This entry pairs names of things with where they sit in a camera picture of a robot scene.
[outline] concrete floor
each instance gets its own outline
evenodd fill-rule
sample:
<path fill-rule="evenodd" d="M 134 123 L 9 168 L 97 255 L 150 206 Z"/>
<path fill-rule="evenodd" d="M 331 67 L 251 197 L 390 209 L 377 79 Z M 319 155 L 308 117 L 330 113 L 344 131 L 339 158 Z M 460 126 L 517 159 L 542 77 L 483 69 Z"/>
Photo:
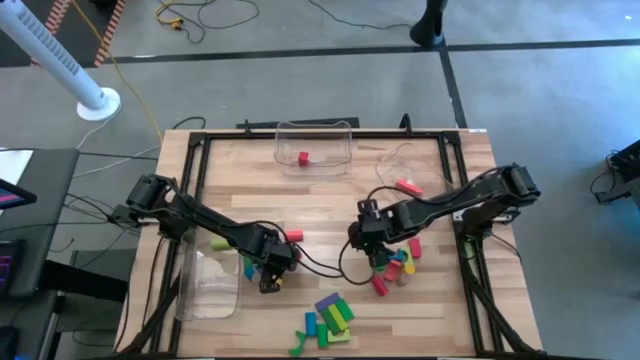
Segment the concrete floor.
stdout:
<path fill-rule="evenodd" d="M 388 25 L 415 22 L 423 0 L 317 0 L 339 17 Z M 408 30 L 337 24 L 306 1 L 256 0 L 261 16 L 209 31 L 200 45 L 160 29 L 153 1 L 130 1 L 112 43 L 117 56 L 326 47 L 411 45 Z M 251 8 L 221 0 L 204 13 L 211 23 L 239 19 Z M 634 0 L 450 1 L 449 44 L 640 38 Z M 530 168 L 543 192 L 515 224 L 533 309 L 545 350 L 558 355 L 631 359 L 640 336 L 640 213 L 628 201 L 599 206 L 588 192 L 603 158 L 640 138 L 640 47 L 451 53 L 471 128 L 487 128 L 499 163 Z M 394 127 L 409 113 L 416 126 L 456 126 L 435 53 L 128 64 L 123 71 L 162 128 L 204 116 L 208 128 L 250 121 L 360 117 L 365 127 Z M 121 114 L 84 150 L 133 154 L 157 144 L 155 132 L 112 66 L 91 69 L 123 96 Z M 0 69 L 1 146 L 76 146 L 93 125 L 75 115 L 74 100 L 43 71 Z M 110 163 L 83 157 L 78 172 Z M 76 179 L 71 191 L 111 204 L 124 200 L 154 163 L 131 161 Z M 65 219 L 81 217 L 65 213 Z M 105 226 L 60 227 L 54 247 L 103 249 L 117 235 Z M 122 239 L 115 248 L 134 248 Z M 70 250 L 52 258 L 66 261 Z M 113 334 L 86 333 L 109 344 Z M 59 359 L 105 354 L 64 337 Z"/>

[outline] black stand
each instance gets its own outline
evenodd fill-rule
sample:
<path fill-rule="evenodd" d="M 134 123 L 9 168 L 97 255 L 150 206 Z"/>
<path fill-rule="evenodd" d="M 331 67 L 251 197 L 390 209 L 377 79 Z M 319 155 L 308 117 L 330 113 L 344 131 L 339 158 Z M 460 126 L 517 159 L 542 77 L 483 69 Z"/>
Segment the black stand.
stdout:
<path fill-rule="evenodd" d="M 409 35 L 416 44 L 431 48 L 442 42 L 442 14 L 447 0 L 427 0 L 422 19 L 411 28 Z"/>
<path fill-rule="evenodd" d="M 38 287 L 124 302 L 128 284 L 126 281 L 46 260 Z"/>

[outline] pink block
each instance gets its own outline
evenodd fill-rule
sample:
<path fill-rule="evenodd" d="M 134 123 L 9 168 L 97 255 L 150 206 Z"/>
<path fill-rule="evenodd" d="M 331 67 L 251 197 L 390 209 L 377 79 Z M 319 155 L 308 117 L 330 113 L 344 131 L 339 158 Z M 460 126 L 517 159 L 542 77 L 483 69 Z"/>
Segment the pink block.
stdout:
<path fill-rule="evenodd" d="M 304 240 L 302 230 L 287 230 L 286 234 L 289 242 L 300 242 Z"/>
<path fill-rule="evenodd" d="M 415 186 L 415 185 L 411 185 L 408 182 L 404 181 L 404 180 L 398 180 L 396 182 L 396 187 L 398 189 L 404 190 L 406 192 L 409 192 L 413 195 L 416 196 L 422 196 L 423 191 L 422 189 L 420 189 L 419 187 Z"/>
<path fill-rule="evenodd" d="M 309 166 L 309 153 L 306 151 L 300 151 L 298 154 L 298 166 L 306 167 Z"/>
<path fill-rule="evenodd" d="M 420 247 L 420 239 L 411 238 L 409 239 L 409 250 L 411 250 L 411 256 L 414 259 L 422 256 L 422 248 Z"/>
<path fill-rule="evenodd" d="M 398 260 L 391 260 L 389 264 L 387 264 L 387 268 L 384 270 L 384 279 L 387 281 L 396 281 L 398 276 L 400 276 L 400 269 L 402 268 L 402 263 Z"/>
<path fill-rule="evenodd" d="M 382 278 L 378 275 L 373 276 L 373 279 L 371 280 L 371 285 L 373 285 L 373 288 L 376 290 L 376 293 L 380 296 L 385 296 L 389 292 L 389 290 L 387 289 L 387 286 L 384 284 L 384 281 L 382 281 Z"/>

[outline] black cable on floor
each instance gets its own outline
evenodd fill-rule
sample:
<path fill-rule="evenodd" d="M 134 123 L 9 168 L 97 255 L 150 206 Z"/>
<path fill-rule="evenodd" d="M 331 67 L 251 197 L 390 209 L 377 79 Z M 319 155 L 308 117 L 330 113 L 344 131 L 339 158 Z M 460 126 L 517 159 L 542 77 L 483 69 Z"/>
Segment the black cable on floor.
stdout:
<path fill-rule="evenodd" d="M 355 27 L 360 27 L 360 28 L 370 28 L 370 29 L 376 29 L 376 30 L 387 30 L 387 29 L 391 29 L 394 27 L 413 27 L 412 25 L 409 24 L 393 24 L 393 25 L 387 25 L 387 26 L 376 26 L 376 25 L 371 25 L 371 24 L 358 24 L 358 23 L 352 23 L 350 21 L 347 20 L 342 20 L 342 19 L 338 19 L 335 15 L 333 15 L 331 12 L 329 12 L 327 9 L 325 9 L 324 7 L 322 7 L 320 4 L 316 3 L 313 0 L 307 0 L 309 3 L 311 3 L 313 6 L 317 7 L 318 9 L 322 10 L 322 12 L 324 12 L 325 14 L 329 15 L 334 21 L 345 24 L 345 25 L 350 25 L 350 26 L 355 26 Z"/>

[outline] wooden table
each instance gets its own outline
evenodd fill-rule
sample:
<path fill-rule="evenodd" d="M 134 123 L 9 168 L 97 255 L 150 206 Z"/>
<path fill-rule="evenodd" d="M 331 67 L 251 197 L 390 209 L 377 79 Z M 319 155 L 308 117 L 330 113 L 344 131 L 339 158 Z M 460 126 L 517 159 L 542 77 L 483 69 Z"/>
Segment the wooden table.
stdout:
<path fill-rule="evenodd" d="M 495 166 L 486 132 L 460 131 L 460 136 L 470 179 Z M 188 137 L 189 131 L 184 130 L 166 133 L 158 174 L 180 179 Z M 417 150 L 411 157 L 416 185 L 427 196 L 446 191 L 443 179 L 434 172 L 442 169 L 434 140 L 354 139 L 351 169 L 338 180 L 282 175 L 273 160 L 273 140 L 220 140 L 212 144 L 202 203 L 239 222 L 264 219 L 285 229 L 303 229 L 302 246 L 316 260 L 336 265 L 347 239 L 347 227 L 356 219 L 356 202 L 380 185 L 374 166 L 406 142 Z M 455 174 L 451 152 L 449 157 Z M 191 184 L 195 184 L 196 175 L 197 165 Z M 378 199 L 382 206 L 393 200 L 385 193 Z M 156 232 L 153 228 L 142 231 L 131 274 L 128 325 L 120 348 L 141 328 L 159 239 Z M 497 226 L 495 233 L 515 244 L 510 227 Z M 316 301 L 336 291 L 349 302 L 356 316 L 349 323 L 352 340 L 318 350 L 315 339 L 308 339 L 304 356 L 474 355 L 451 217 L 435 221 L 420 233 L 420 238 L 423 256 L 416 260 L 416 274 L 405 287 L 389 284 L 386 297 L 378 297 L 370 285 L 354 286 L 343 279 L 321 278 L 300 267 L 285 275 L 283 288 L 277 294 L 261 295 L 256 284 L 243 279 L 240 310 L 224 320 L 183 323 L 178 355 L 288 356 L 287 349 L 297 344 L 295 330 L 304 331 L 304 313 L 313 311 Z M 158 298 L 166 249 L 166 244 L 160 249 L 153 274 L 149 313 Z M 496 305 L 526 342 L 540 348 L 518 258 L 493 239 L 485 241 L 485 256 Z M 351 248 L 345 254 L 344 266 L 347 274 L 356 279 L 366 278 L 370 271 L 366 256 Z M 479 310 L 485 346 L 491 349 L 486 315 L 481 306 Z M 174 307 L 165 320 L 161 350 L 167 348 L 173 313 Z"/>

